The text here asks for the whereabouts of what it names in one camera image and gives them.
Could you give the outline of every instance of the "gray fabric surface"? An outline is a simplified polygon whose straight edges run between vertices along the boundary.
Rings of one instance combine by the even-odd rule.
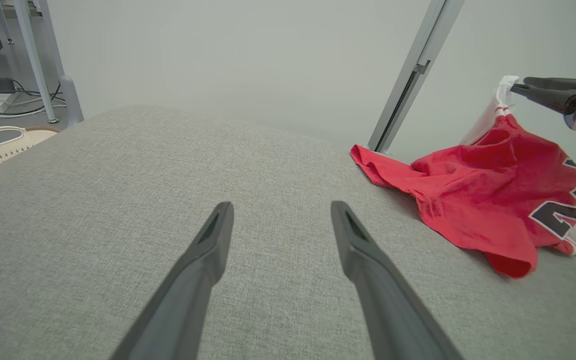
[[[220,201],[235,207],[199,358],[370,359],[330,201],[344,200],[464,357],[576,359],[576,258],[496,274],[374,186],[349,149],[160,107],[89,119],[0,165],[0,359],[105,359]]]

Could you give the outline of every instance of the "white table leg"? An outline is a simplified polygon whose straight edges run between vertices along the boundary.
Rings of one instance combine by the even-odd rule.
[[[55,110],[53,109],[53,104],[51,103],[50,92],[48,92],[48,86],[46,86],[46,79],[44,78],[42,64],[39,61],[39,53],[37,52],[35,35],[33,34],[33,28],[30,24],[30,9],[28,8],[27,0],[14,0],[14,11],[16,11],[16,18],[19,20],[19,27],[21,28],[21,35],[23,36],[23,43],[25,43],[25,49],[28,52],[28,57],[30,58],[30,66],[32,66],[34,79],[37,81],[37,86],[39,87],[39,93],[41,94],[41,99],[43,100],[43,106],[45,107],[46,115],[48,116],[48,123],[58,123],[59,119],[55,117]]]
[[[8,22],[6,21],[6,16],[4,16],[4,10],[2,9],[2,0],[0,0],[0,23],[1,27],[4,28],[4,33],[6,33],[6,38],[9,44],[14,44],[12,41],[12,36],[10,36],[10,30],[8,28]]]

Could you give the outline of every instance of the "red shirt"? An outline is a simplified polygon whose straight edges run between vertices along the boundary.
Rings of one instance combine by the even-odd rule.
[[[563,249],[576,224],[576,164],[560,147],[522,129],[512,114],[472,145],[410,166],[355,145],[352,159],[382,187],[416,198],[422,221],[462,249],[486,254],[512,278],[537,268],[537,249]]]

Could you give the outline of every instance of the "printed number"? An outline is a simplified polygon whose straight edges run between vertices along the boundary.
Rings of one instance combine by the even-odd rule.
[[[576,187],[570,195],[576,199]],[[530,214],[530,218],[563,240],[576,224],[576,206],[546,201]]]

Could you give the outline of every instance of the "gray floor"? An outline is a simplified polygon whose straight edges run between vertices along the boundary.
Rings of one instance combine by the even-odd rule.
[[[44,39],[44,19],[38,16],[31,18],[32,30],[36,39],[41,65],[43,66],[43,74],[48,84],[48,89],[54,92],[58,84],[57,68],[55,67],[55,59],[52,57],[51,51],[48,48],[47,41]],[[19,23],[16,18],[7,19],[8,27],[14,44],[9,45],[6,41],[6,36],[0,25],[0,38],[2,39],[3,48],[0,50],[0,77],[9,77],[18,80],[23,88],[30,91],[38,91],[37,82],[33,75],[28,59],[28,53],[19,29]],[[14,102],[22,102],[34,99],[35,97],[20,93]],[[62,102],[55,101],[55,105],[63,104]],[[17,113],[26,112],[41,107],[41,101],[31,102],[25,105],[10,107],[7,112]],[[55,107],[55,115],[61,119],[58,123],[48,124],[48,117],[44,112],[38,114],[23,116],[19,118],[0,118],[0,126],[12,125],[21,128],[30,126],[54,126],[60,130],[66,128],[67,125],[67,109],[65,107]],[[0,141],[4,141],[6,137],[14,137],[17,134],[9,132],[0,133]]]

